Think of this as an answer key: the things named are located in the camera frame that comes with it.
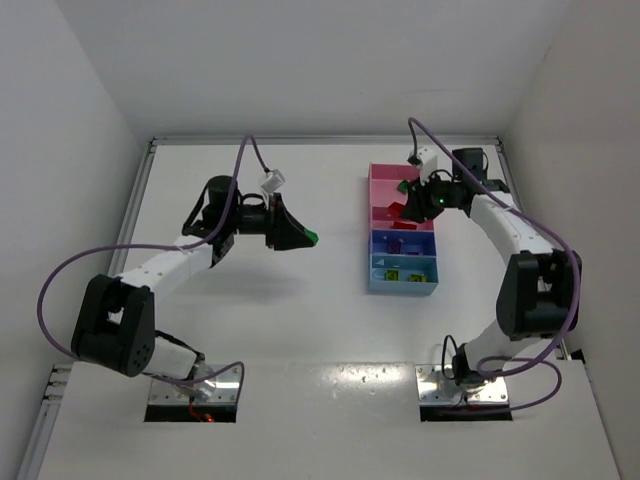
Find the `pink blue sorting tray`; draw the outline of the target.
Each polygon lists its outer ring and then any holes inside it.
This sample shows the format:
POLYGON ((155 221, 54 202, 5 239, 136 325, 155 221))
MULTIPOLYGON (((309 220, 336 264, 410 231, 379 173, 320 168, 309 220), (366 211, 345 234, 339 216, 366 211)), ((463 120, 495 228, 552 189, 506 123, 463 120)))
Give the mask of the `pink blue sorting tray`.
POLYGON ((419 177, 410 165, 372 163, 368 171, 368 290, 429 296, 439 284, 433 223, 401 216, 408 186, 419 177))

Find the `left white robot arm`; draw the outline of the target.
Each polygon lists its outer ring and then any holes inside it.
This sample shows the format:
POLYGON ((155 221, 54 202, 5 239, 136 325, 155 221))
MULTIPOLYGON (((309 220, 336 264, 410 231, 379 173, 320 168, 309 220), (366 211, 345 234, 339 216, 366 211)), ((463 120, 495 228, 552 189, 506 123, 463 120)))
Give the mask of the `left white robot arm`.
POLYGON ((156 305, 187 280, 216 266, 236 235, 261 235, 273 251, 312 248, 317 235, 278 193, 240 193, 225 175, 211 178, 169 249, 115 277, 86 287, 71 340, 79 359, 127 377, 140 374, 189 385, 203 379, 203 353, 156 327, 156 305))

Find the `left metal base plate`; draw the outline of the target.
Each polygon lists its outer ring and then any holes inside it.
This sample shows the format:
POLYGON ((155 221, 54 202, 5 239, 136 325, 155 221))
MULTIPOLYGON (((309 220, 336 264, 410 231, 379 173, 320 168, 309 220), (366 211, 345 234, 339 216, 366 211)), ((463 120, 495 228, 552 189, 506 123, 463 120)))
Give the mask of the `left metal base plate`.
POLYGON ((149 406, 187 406, 190 401, 196 406, 231 407, 237 404, 243 382, 244 364, 235 362, 231 366, 202 364, 195 373, 196 378, 208 378, 190 386, 177 386, 152 380, 148 394, 149 406))

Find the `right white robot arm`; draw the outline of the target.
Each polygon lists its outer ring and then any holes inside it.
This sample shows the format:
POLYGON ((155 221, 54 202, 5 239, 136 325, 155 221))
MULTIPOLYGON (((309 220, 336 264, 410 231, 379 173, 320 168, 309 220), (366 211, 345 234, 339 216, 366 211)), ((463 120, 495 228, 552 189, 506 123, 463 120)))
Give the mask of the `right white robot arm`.
POLYGON ((481 149, 456 149, 452 155, 451 170, 439 168, 428 148, 409 157, 418 176, 407 183, 401 216, 421 223, 447 209, 461 210, 505 263, 494 321, 455 349, 452 379, 462 386, 483 383, 527 348, 551 340, 563 327, 574 328, 574 284, 582 265, 576 253, 558 249, 518 215, 506 183, 489 178, 481 149))

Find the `metal base plate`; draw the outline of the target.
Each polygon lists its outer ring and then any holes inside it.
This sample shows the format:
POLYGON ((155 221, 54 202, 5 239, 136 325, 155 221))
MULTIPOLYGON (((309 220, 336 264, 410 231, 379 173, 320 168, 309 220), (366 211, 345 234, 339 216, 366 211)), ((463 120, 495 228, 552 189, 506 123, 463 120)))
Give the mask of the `metal base plate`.
POLYGON ((187 406, 190 401, 196 406, 231 407, 237 404, 243 382, 244 364, 235 362, 231 366, 202 364, 195 373, 196 378, 208 378, 190 386, 177 386, 152 380, 148 394, 149 406, 187 406))
POLYGON ((441 366, 437 364, 415 366, 421 406, 503 405, 509 402, 506 382, 503 379, 458 386, 453 380, 445 377, 450 373, 449 365, 445 366, 445 373, 442 373, 441 366))

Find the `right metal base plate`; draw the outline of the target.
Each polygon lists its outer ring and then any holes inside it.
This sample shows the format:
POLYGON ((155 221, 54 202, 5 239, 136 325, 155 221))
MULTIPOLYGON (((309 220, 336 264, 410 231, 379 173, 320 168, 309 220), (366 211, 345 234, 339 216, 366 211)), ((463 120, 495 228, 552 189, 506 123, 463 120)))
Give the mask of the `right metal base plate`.
POLYGON ((503 405, 509 402, 506 382, 503 379, 458 386, 453 380, 445 377, 450 373, 449 365, 445 366, 445 373, 442 373, 441 366, 437 364, 415 366, 421 406, 503 405))

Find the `red rounded lego brick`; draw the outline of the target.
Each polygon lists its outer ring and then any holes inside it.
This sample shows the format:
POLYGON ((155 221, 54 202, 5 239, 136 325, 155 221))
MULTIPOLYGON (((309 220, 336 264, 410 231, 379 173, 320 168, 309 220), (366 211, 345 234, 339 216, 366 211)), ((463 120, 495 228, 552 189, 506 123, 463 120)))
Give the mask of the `red rounded lego brick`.
POLYGON ((391 218, 401 218, 405 206, 398 202, 393 202, 387 207, 387 213, 391 218))

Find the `purple rounded lego brick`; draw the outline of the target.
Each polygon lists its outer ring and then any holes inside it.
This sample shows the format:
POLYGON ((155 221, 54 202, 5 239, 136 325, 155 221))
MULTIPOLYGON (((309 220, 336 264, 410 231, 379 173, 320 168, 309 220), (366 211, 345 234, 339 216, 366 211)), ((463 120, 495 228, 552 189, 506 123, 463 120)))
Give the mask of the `purple rounded lego brick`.
POLYGON ((389 254, 401 254, 403 241, 399 239, 390 240, 388 243, 389 254))

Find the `small green lego brick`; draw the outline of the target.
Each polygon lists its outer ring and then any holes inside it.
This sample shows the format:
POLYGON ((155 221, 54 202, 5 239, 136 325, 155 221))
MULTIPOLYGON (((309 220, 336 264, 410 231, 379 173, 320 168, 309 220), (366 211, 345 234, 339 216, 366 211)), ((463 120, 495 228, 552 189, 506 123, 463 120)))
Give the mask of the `small green lego brick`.
POLYGON ((318 241, 319 241, 319 237, 318 237, 318 235, 317 235, 314 231, 311 231, 311 230, 306 229, 306 230, 305 230, 305 234, 306 234, 307 238, 308 238, 308 239, 309 239, 309 240, 310 240, 314 245, 316 245, 316 244, 318 243, 318 241))

